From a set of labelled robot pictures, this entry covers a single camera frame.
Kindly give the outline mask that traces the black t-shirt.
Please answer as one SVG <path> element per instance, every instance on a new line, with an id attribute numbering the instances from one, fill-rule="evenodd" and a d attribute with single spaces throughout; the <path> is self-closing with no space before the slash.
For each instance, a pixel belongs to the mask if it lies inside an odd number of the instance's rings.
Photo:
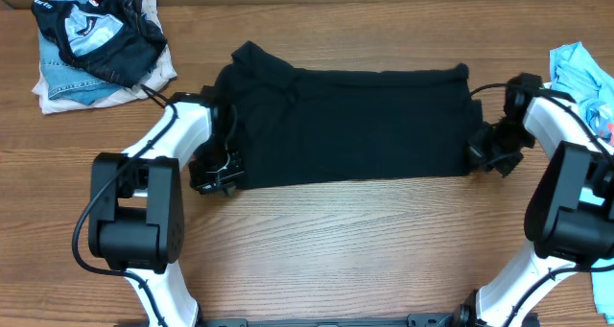
<path id="1" fill-rule="evenodd" d="M 468 175 L 468 139 L 483 123 L 468 67 L 317 71 L 248 41 L 215 95 L 235 106 L 231 147 L 242 189 L 341 180 Z"/>

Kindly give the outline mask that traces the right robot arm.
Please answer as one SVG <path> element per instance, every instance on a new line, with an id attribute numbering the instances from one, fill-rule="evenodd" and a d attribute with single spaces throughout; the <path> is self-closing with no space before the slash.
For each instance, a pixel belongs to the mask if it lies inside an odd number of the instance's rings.
<path id="1" fill-rule="evenodd" d="M 570 276 L 598 272 L 613 256 L 613 151 L 579 117 L 576 103 L 522 73 L 503 83 L 504 117 L 467 144 L 472 169 L 508 175 L 522 150 L 540 145 L 549 159 L 524 217 L 526 240 L 488 284 L 474 290 L 447 326 L 534 326 L 530 315 Z"/>

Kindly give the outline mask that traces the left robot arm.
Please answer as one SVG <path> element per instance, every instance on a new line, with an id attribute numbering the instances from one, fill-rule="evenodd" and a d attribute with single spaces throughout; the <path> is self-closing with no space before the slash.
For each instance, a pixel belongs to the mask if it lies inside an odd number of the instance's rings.
<path id="1" fill-rule="evenodd" d="M 92 163 L 90 201 L 72 236 L 76 262 L 90 272 L 125 278 L 149 326 L 202 326 L 178 262 L 185 219 L 181 172 L 202 195 L 229 196 L 245 169 L 229 147 L 235 105 L 202 94 L 148 97 L 164 110 L 138 142 L 102 152 Z"/>

